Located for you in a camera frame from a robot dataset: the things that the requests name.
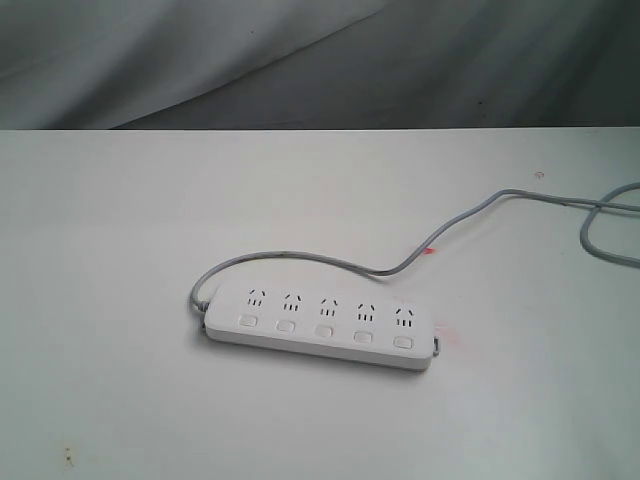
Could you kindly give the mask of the white five-outlet power strip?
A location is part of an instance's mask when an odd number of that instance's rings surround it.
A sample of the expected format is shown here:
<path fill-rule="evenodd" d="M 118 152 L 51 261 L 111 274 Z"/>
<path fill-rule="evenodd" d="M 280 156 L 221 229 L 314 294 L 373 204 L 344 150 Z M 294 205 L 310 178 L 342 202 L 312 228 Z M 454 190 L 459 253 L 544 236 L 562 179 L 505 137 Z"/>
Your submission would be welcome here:
<path fill-rule="evenodd" d="M 364 293 L 233 282 L 204 315 L 213 340 L 410 371 L 425 371 L 441 342 L 426 307 Z"/>

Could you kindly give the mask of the grey backdrop cloth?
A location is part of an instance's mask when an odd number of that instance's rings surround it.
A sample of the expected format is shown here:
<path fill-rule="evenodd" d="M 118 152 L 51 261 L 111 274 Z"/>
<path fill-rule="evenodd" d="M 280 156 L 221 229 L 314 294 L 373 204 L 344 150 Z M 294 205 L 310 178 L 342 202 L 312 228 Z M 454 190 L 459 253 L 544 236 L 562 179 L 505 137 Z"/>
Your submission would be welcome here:
<path fill-rule="evenodd" d="M 635 126 L 635 1 L 5 1 L 5 129 Z"/>

